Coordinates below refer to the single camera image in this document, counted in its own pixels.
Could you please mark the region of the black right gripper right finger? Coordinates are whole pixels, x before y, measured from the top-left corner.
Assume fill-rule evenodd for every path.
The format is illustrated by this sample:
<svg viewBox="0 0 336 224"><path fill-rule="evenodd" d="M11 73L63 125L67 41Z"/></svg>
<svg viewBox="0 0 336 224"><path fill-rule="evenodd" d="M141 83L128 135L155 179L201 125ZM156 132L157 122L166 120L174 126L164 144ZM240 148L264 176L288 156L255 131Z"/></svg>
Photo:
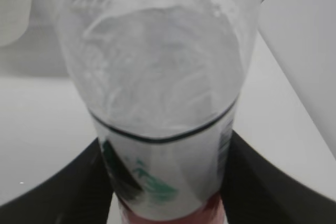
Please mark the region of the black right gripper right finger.
<svg viewBox="0 0 336 224"><path fill-rule="evenodd" d="M232 132L220 189L229 223L335 223L335 201L279 170Z"/></svg>

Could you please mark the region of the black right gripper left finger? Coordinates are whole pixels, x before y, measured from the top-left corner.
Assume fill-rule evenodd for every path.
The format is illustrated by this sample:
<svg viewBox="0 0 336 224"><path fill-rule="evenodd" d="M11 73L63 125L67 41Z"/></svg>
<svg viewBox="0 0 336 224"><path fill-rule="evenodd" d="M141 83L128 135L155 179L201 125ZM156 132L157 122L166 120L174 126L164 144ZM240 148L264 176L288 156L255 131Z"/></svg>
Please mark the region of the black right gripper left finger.
<svg viewBox="0 0 336 224"><path fill-rule="evenodd" d="M1 223L107 223L112 194L94 140L53 177L1 205Z"/></svg>

